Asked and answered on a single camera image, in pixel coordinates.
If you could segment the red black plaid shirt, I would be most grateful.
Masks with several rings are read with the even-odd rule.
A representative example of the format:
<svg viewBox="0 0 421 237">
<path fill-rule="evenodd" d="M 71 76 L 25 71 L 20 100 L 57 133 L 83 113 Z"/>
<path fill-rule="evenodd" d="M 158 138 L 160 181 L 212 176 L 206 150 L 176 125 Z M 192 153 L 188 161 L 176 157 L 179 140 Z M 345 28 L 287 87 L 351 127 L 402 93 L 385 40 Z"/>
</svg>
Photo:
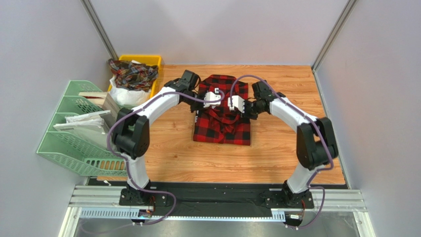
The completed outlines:
<svg viewBox="0 0 421 237">
<path fill-rule="evenodd" d="M 251 144 L 251 122 L 241 117 L 238 111 L 228 107 L 230 89 L 236 80 L 233 76 L 210 75 L 199 84 L 199 92 L 214 92 L 216 88 L 225 94 L 224 100 L 215 108 L 204 108 L 195 112 L 193 141 L 234 144 Z"/>
</svg>

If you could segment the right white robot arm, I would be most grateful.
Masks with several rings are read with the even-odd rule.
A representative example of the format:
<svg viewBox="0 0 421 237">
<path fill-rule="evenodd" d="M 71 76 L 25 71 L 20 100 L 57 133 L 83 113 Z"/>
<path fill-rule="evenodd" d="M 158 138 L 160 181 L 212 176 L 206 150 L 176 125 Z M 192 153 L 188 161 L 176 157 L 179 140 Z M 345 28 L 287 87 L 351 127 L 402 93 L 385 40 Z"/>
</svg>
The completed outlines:
<svg viewBox="0 0 421 237">
<path fill-rule="evenodd" d="M 309 186 L 318 172 L 330 170 L 338 156 L 338 147 L 329 118 L 312 116 L 295 106 L 282 93 L 275 93 L 266 81 L 252 84 L 253 102 L 245 103 L 245 111 L 253 119 L 267 112 L 296 132 L 297 167 L 281 190 L 281 201 L 296 206 L 306 197 Z"/>
</svg>

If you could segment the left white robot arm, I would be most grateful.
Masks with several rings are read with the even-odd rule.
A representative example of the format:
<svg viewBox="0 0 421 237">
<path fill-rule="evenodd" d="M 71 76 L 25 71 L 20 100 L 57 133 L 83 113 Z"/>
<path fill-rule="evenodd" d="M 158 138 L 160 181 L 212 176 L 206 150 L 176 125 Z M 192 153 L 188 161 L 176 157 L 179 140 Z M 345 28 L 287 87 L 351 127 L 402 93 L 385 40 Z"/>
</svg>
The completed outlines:
<svg viewBox="0 0 421 237">
<path fill-rule="evenodd" d="M 127 189 L 142 199 L 148 199 L 154 193 L 150 189 L 145 163 L 145 154 L 150 145 L 150 126 L 181 102 L 202 104 L 204 96 L 193 91 L 199 80 L 198 74 L 184 71 L 180 78 L 166 82 L 156 95 L 142 105 L 131 110 L 121 109 L 116 123 L 109 131 L 107 145 L 115 145 L 116 151 L 113 154 L 125 162 Z"/>
</svg>

